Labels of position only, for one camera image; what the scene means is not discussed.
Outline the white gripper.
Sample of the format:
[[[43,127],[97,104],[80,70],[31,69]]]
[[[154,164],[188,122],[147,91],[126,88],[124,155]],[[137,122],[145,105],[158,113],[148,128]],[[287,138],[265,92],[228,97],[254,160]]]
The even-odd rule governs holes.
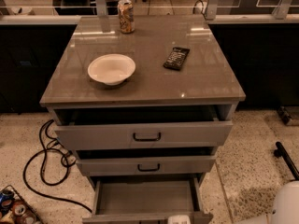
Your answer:
[[[167,224],[191,224],[191,221],[186,215],[175,215],[167,219]]]

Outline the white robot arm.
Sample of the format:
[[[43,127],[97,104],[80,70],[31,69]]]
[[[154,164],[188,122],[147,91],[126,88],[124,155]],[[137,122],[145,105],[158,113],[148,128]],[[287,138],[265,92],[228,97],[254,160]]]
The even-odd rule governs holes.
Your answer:
[[[170,216],[167,224],[209,224],[211,219],[212,215],[193,212]],[[278,190],[270,213],[235,224],[299,224],[299,181],[289,182]]]

